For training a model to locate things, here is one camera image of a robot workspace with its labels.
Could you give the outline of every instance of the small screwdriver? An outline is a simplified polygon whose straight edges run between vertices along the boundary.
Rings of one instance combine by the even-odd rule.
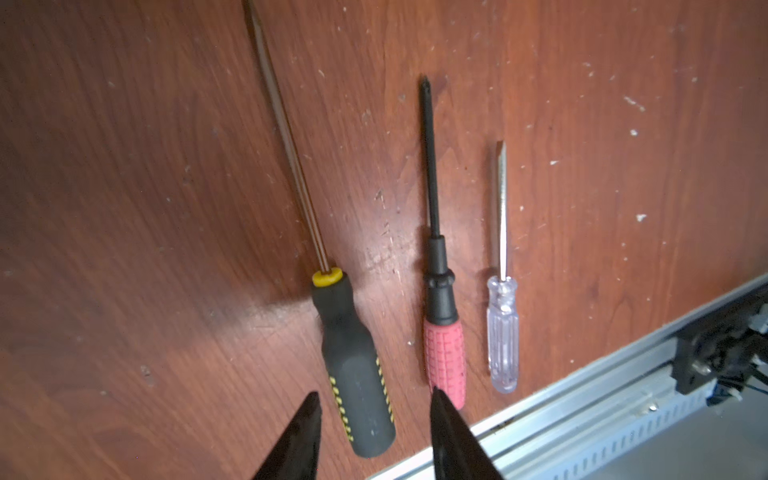
[[[507,276],[507,145],[498,146],[498,276],[488,279],[488,366],[501,393],[518,386],[518,283]]]
[[[259,64],[286,149],[296,193],[317,253],[320,270],[312,275],[312,301],[323,323],[323,359],[347,439],[365,458],[381,455],[395,441],[395,416],[389,402],[379,355],[368,328],[355,311],[352,284],[339,267],[331,267],[299,162],[283,99],[253,0],[247,4]]]
[[[424,353],[429,387],[445,392],[454,407],[460,410],[466,398],[466,361],[464,331],[458,321],[453,296],[455,275],[448,268],[445,237],[440,234],[437,197],[437,160],[435,158],[435,129],[432,119],[432,87],[422,78],[420,97],[424,152],[427,160],[427,191],[429,194],[429,256],[425,281],[427,305],[424,322]]]

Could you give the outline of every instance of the long metal shaft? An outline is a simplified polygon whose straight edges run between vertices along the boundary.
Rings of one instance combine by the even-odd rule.
[[[306,225],[310,229],[310,236],[312,237],[312,243],[315,246],[315,253],[317,253],[317,259],[320,264],[320,271],[329,273],[331,267],[328,263],[326,246],[323,244],[323,237],[320,235],[320,228],[317,224],[317,217],[315,216],[315,210],[312,205],[312,198],[310,197],[310,191],[306,187],[304,171],[301,168],[299,154],[296,152],[296,143],[293,141],[293,134],[291,133],[290,124],[288,123],[288,116],[286,115],[286,109],[283,105],[283,97],[280,95],[280,89],[277,87],[277,79],[272,66],[272,59],[270,58],[270,53],[266,48],[266,41],[264,40],[264,30],[261,27],[261,20],[259,20],[259,16],[256,14],[256,8],[253,6],[253,0],[248,1],[248,8],[250,9],[250,18],[253,23],[253,33],[256,41],[259,65],[261,66],[261,73],[264,76],[266,89],[270,94],[270,102],[272,103],[272,109],[275,112],[277,128],[280,130],[280,137],[283,139],[283,146],[286,149],[288,165],[290,165],[290,170],[293,174],[293,182],[296,186],[296,195],[299,197],[299,203],[301,204],[301,210],[304,213]]]
[[[507,144],[498,152],[498,279],[507,280]]]
[[[424,150],[427,157],[427,195],[429,196],[429,228],[432,238],[440,237],[440,213],[437,204],[437,159],[435,158],[435,127],[432,116],[432,87],[427,77],[422,78],[422,122],[424,124]]]

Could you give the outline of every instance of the gray floor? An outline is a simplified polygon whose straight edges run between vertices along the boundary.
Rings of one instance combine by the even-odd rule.
[[[762,384],[755,386],[765,389]],[[694,413],[587,480],[768,479],[768,395]]]

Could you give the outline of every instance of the silver metal shaft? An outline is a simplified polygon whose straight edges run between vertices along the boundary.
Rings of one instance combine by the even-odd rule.
[[[498,149],[498,279],[507,280],[507,144]]]
[[[296,151],[296,143],[293,141],[293,134],[291,133],[290,124],[288,123],[285,105],[283,105],[283,97],[280,95],[280,89],[277,87],[277,78],[275,77],[270,53],[266,48],[261,20],[259,20],[259,16],[256,14],[253,0],[248,1],[248,7],[250,8],[250,18],[253,23],[253,33],[256,37],[256,50],[259,57],[259,65],[261,66],[261,73],[264,76],[266,89],[270,94],[270,102],[272,103],[272,109],[275,112],[277,128],[280,130],[280,137],[283,139],[283,146],[286,149],[288,165],[290,165],[290,171],[293,174],[293,182],[296,186],[296,195],[299,197],[299,203],[301,204],[301,210],[304,213],[306,225],[310,229],[312,243],[315,246],[315,253],[317,253],[317,259],[320,263],[320,271],[328,273],[330,272],[331,267],[328,263],[326,247],[323,244],[323,237],[320,235],[320,228],[317,224],[315,210],[312,206],[310,191],[306,187],[304,171],[301,168],[299,154]]]

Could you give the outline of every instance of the yellow and black striped grip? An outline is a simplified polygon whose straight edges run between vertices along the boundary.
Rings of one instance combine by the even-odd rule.
[[[339,415],[354,452],[376,457],[389,448],[396,435],[376,346],[355,311],[349,277],[340,270],[338,280],[329,284],[317,277],[312,300],[323,321],[323,358]]]

